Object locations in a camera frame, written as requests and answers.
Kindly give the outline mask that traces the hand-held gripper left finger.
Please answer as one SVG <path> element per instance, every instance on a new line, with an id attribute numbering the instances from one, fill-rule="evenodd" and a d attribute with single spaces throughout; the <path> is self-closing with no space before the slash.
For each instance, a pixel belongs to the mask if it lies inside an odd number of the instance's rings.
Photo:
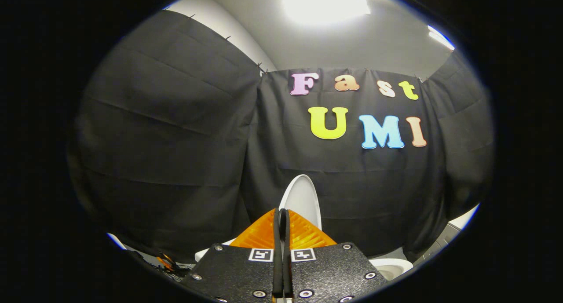
<path id="1" fill-rule="evenodd" d="M 226 303 L 271 303 L 283 294 L 279 209 L 262 215 L 229 244 L 211 245 L 181 285 Z"/>

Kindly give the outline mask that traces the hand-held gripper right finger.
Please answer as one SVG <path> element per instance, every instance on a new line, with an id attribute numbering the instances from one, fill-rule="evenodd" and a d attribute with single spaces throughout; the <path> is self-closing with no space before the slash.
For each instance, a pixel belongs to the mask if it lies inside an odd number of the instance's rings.
<path id="1" fill-rule="evenodd" d="M 343 303 L 388 280 L 352 242 L 336 243 L 296 211 L 283 211 L 283 297 L 292 303 Z"/>

